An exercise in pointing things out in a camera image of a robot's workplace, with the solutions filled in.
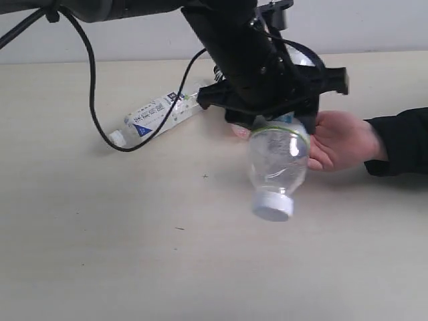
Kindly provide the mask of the person's open bare hand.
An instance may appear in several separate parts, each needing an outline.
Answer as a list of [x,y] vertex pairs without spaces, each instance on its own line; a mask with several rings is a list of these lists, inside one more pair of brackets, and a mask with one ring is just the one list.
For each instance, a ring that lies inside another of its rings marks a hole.
[[349,112],[324,111],[317,115],[315,132],[310,136],[309,169],[341,171],[373,160],[387,161],[388,156],[371,124]]

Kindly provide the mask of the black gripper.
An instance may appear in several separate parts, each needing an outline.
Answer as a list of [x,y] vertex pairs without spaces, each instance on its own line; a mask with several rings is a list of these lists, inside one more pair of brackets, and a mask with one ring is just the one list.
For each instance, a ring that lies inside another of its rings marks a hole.
[[310,60],[295,64],[286,46],[263,43],[249,49],[242,46],[212,49],[211,56],[224,80],[199,90],[197,101],[204,109],[225,109],[225,121],[245,129],[264,123],[263,116],[294,112],[309,135],[315,133],[320,96],[328,92],[347,95],[346,68],[328,68],[309,48],[292,47]]

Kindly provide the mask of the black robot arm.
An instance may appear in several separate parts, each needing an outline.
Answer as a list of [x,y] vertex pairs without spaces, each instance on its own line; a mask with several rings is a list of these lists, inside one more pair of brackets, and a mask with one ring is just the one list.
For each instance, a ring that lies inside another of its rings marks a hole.
[[202,108],[223,108],[230,124],[251,128],[262,116],[293,113],[308,132],[315,129],[323,93],[348,93],[345,68],[327,68],[310,48],[284,39],[291,1],[2,1],[1,13],[29,15],[1,38],[7,45],[41,18],[73,26],[180,11],[222,74],[201,88]]

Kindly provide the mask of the black sleeved forearm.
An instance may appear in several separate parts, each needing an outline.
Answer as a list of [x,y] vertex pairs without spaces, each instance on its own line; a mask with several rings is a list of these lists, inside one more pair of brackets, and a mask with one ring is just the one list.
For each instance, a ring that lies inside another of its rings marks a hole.
[[427,174],[427,108],[414,108],[395,116],[368,119],[383,143],[387,160],[364,163],[372,176]]

